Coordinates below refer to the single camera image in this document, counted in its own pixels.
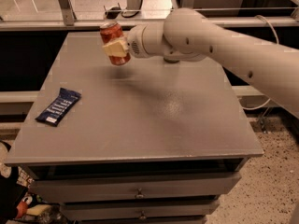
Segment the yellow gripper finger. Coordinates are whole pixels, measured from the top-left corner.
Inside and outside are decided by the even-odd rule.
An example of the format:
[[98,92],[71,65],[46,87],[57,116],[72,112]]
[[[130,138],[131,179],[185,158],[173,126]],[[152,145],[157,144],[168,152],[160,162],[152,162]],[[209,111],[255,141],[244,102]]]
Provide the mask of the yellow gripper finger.
[[112,39],[103,45],[102,48],[107,56],[122,58],[129,53],[129,48],[125,37]]

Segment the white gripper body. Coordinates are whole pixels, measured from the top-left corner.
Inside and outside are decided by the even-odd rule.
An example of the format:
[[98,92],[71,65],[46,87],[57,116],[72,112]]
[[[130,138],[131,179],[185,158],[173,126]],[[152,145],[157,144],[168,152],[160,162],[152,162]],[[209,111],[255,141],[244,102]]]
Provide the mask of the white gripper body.
[[127,35],[127,43],[130,53],[136,58],[148,58],[149,55],[143,46],[143,33],[145,25],[137,25]]

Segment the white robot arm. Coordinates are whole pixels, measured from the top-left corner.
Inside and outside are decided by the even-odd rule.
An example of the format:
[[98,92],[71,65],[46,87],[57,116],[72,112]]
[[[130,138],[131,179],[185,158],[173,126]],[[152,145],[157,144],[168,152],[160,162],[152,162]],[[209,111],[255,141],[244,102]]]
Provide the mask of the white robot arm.
[[226,30],[188,8],[164,21],[137,25],[108,41],[108,56],[162,56],[200,61],[209,57],[299,118],[299,50]]

